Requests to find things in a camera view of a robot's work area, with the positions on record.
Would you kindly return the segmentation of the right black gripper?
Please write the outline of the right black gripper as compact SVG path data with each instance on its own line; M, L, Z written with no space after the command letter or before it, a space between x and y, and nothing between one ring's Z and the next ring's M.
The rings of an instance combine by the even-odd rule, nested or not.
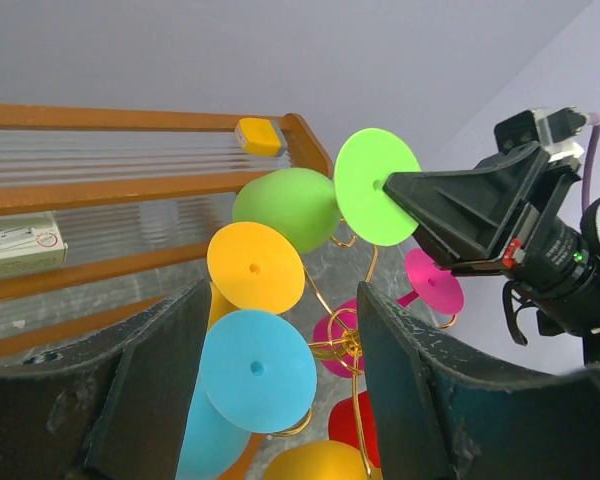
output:
M502 275L529 299L560 299L585 284L589 246L558 211L580 180L580 161L549 164L537 142L497 154L481 168L397 172L383 191L424 230L459 276Z

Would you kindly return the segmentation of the pink wine glass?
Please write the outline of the pink wine glass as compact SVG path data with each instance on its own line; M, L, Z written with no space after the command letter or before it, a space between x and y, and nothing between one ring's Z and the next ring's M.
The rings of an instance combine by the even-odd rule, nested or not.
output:
M435 312L451 316L451 321L441 328L451 327L464 307L464 293L459 281L450 271L440 269L422 249L412 249L406 254L404 269L412 290L393 303L389 302L389 298L384 298L382 302L377 298L368 299L363 308L363 317L384 321L391 315L401 314L407 306L420 299ZM341 310L339 318L343 320L344 326L341 326L337 319L330 320L329 315L325 316L314 327L313 342L327 342L329 339L333 342L343 340L344 355L322 360L322 364L336 376L351 378L354 347L351 344L353 335L350 330L358 327L357 301L349 300L339 309Z

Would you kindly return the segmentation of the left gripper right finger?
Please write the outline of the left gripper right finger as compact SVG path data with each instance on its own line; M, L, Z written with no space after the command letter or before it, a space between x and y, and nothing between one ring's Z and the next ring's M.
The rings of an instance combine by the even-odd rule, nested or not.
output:
M567 375L485 354L408 310L363 317L366 385L387 479L600 479L600 363Z

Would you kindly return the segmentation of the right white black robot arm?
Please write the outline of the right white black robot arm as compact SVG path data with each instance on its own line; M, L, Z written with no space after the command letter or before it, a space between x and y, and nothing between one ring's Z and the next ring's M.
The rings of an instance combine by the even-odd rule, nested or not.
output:
M600 361L600 247L589 221L575 230L558 216L578 168L575 157L553 161L532 141L472 170L393 173L383 190L418 222L416 240L441 269L506 278L516 344L528 343L519 311L535 307L540 335L581 338L591 364Z

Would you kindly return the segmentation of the red wine glass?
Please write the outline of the red wine glass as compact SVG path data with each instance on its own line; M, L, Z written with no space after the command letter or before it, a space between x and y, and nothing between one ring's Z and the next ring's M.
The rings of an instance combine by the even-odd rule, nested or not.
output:
M381 459L377 444L376 425L367 391L358 394L358 403L367 454L370 462L380 468ZM339 401L331 410L328 420L328 437L330 440L348 444L356 449L360 447L351 397Z

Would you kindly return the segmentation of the orange wine glass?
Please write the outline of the orange wine glass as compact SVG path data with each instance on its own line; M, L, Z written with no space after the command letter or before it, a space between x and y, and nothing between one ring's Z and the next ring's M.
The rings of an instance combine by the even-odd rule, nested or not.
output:
M260 223L241 221L219 229L209 242L206 263L210 327L237 310L285 313L304 293L300 255L283 235Z
M366 480L360 451L348 444L322 440L285 450L265 469L264 480Z

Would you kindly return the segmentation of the blue wine glass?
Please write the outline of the blue wine glass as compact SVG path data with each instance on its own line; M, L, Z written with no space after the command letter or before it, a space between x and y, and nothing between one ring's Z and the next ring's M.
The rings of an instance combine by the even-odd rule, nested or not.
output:
M259 310L225 315L206 334L176 477L218 478L253 433L297 424L316 390L314 358L291 323Z

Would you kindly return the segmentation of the orange wine glass front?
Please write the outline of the orange wine glass front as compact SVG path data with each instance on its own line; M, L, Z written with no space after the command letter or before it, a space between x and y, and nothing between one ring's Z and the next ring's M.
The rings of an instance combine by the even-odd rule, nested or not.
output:
M283 235L260 223L241 221L219 229L209 242L206 263L210 327L237 310L285 313L304 293L300 255Z

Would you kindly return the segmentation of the green wine glass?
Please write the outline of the green wine glass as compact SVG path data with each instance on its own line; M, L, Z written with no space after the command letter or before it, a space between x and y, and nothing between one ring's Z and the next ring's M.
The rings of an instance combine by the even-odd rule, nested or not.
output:
M240 190L232 219L268 226L302 254L326 243L341 221L368 243L398 245L414 234L418 222L384 192L384 185L394 173L420 171L400 137L365 128L341 147L332 178L301 167L266 174Z

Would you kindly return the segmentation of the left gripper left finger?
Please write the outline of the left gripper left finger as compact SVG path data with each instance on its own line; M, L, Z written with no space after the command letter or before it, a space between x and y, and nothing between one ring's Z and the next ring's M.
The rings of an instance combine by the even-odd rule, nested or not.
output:
M172 479L211 302L199 281L82 340L0 364L0 479Z

